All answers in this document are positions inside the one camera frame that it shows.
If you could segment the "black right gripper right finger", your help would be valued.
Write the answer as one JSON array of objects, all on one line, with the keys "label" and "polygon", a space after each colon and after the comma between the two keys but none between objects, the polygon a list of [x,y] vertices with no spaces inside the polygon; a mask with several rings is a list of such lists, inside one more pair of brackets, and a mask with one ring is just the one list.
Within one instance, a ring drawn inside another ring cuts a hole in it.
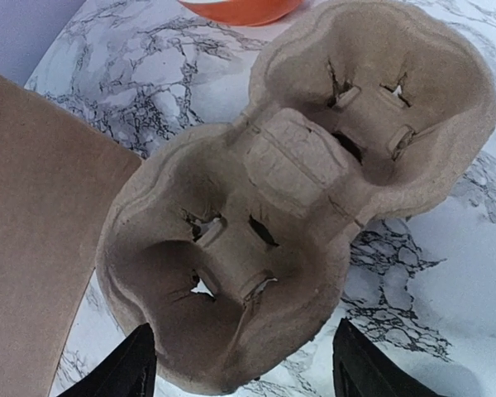
[{"label": "black right gripper right finger", "polygon": [[348,318],[336,330],[333,385],[337,397],[430,397],[437,393],[400,369]]}]

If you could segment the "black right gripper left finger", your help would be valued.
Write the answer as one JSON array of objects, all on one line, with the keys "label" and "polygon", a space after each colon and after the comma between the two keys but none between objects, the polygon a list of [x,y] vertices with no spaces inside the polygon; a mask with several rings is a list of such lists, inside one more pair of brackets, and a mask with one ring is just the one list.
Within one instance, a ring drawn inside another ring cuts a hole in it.
[{"label": "black right gripper left finger", "polygon": [[155,377],[154,333],[144,323],[60,397],[153,397]]}]

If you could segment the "brown pulp cup carrier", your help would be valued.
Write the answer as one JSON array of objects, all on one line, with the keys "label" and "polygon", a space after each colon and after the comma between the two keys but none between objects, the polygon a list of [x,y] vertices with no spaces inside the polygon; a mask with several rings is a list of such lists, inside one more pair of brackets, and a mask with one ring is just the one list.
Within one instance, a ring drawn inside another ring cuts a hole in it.
[{"label": "brown pulp cup carrier", "polygon": [[116,196],[96,255],[157,372],[230,394],[311,340],[373,219],[426,212],[496,125],[493,76],[462,35],[395,1],[326,1],[253,64],[231,123],[178,134]]}]

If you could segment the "brown paper bag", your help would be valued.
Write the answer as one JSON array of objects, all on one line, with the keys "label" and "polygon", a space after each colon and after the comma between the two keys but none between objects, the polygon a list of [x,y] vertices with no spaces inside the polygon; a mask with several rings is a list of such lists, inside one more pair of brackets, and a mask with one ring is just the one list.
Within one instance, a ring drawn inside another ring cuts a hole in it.
[{"label": "brown paper bag", "polygon": [[46,396],[107,211],[140,166],[0,75],[0,396]]}]

